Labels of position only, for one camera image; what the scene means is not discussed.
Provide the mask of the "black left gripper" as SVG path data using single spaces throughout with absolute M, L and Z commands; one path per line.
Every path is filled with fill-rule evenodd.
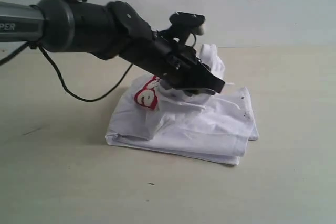
M 225 81 L 213 75 L 197 59 L 190 46 L 157 36 L 151 41 L 131 43 L 119 56 L 139 68 L 160 77 L 187 95 L 221 93 Z

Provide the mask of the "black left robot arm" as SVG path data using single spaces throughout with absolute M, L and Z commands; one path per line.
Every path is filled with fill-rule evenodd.
M 1 3 L 1 42 L 22 42 L 49 52 L 86 52 L 102 60 L 116 56 L 158 76 L 178 90 L 220 93 L 224 81 L 186 44 L 203 34 L 203 15 L 176 12 L 170 27 L 153 31 L 126 2 L 97 5 L 41 0 L 36 5 Z

